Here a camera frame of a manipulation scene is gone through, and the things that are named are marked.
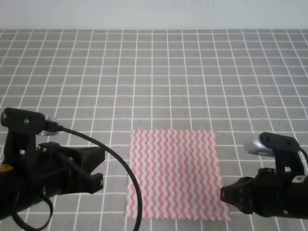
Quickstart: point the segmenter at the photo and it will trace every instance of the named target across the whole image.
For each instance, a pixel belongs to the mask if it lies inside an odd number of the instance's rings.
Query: robotic arm
[[[275,158],[276,168],[260,168],[220,189],[220,199],[245,214],[308,219],[308,177],[298,152],[306,152],[292,138],[263,132],[244,143],[250,154]]]
[[[103,175],[91,172],[105,160],[109,152],[125,168],[136,190],[138,212],[134,231],[138,231],[142,218],[141,191],[132,170],[113,150],[82,133],[64,128],[49,121],[45,115],[14,108],[5,108],[1,124],[8,128],[4,146],[4,160],[0,165],[0,220],[12,216],[26,231],[46,228],[53,213],[50,197],[71,193],[95,193],[103,188]],[[42,132],[71,133],[98,147],[68,148],[47,142],[36,146],[36,135]],[[40,201],[50,208],[46,224],[33,228],[17,212]]]

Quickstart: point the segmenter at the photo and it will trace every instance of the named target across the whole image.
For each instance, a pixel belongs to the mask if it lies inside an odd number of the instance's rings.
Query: white wall
[[[0,0],[0,28],[308,28],[307,10],[308,0]]]

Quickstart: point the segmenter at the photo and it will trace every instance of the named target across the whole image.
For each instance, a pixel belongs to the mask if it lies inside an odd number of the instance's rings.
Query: cable
[[[101,142],[91,138],[90,136],[84,135],[84,134],[82,134],[80,132],[77,132],[77,131],[74,131],[74,130],[71,130],[71,129],[68,129],[68,128],[64,128],[62,126],[59,126],[58,130],[70,133],[70,134],[75,135],[75,136],[79,136],[80,138],[83,138],[83,139],[85,139],[87,141],[90,141],[90,142],[98,145],[99,147],[101,147],[101,148],[105,149],[107,152],[109,152],[125,168],[126,172],[128,173],[129,177],[131,178],[131,181],[133,182],[135,190],[136,190],[138,210],[137,210],[136,223],[135,223],[135,227],[134,227],[133,231],[138,231],[139,228],[140,228],[141,219],[142,219],[142,196],[141,196],[141,190],[140,190],[138,181],[137,181],[133,171],[128,166],[128,164],[115,151],[113,151],[112,149],[108,148],[103,143],[101,143]]]
[[[301,147],[299,147],[299,150],[304,154],[304,157],[305,157],[306,162],[307,162],[307,165],[308,165],[308,155],[307,155],[307,153],[306,153],[305,150],[304,150],[303,148],[301,148]]]

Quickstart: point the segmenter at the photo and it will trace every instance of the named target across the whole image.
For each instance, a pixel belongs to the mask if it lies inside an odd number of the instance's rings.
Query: gray grid tile
[[[245,153],[248,136],[273,131],[308,146],[307,30],[4,30],[0,31],[0,110],[19,107],[59,119],[128,159],[134,128],[214,129],[225,184],[272,167]],[[0,129],[2,149],[6,130]],[[59,134],[39,138],[90,145]],[[46,230],[130,230],[127,174],[110,155],[95,172],[96,195],[56,196]],[[243,215],[228,222],[150,220],[142,230],[303,230],[300,220]],[[43,206],[22,212],[44,221]],[[8,218],[2,230],[19,230]]]

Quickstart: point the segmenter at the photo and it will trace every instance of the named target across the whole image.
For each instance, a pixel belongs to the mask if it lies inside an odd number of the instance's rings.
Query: wavy striped cloth
[[[230,219],[220,201],[222,177],[214,131],[133,130],[129,165],[139,182],[144,218]],[[128,180],[126,217],[136,218]]]

